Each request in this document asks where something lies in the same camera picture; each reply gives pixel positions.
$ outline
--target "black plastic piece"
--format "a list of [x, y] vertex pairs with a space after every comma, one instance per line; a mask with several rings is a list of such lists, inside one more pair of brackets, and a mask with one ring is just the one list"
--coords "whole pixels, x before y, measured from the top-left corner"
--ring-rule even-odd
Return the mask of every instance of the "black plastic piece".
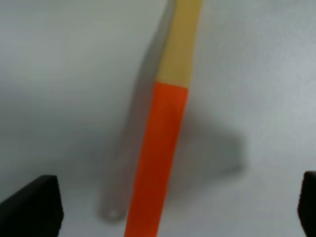
[[307, 237], [316, 237], [316, 171], [304, 175], [298, 215]]
[[0, 204], [0, 237], [57, 237], [63, 218], [57, 176], [44, 175]]

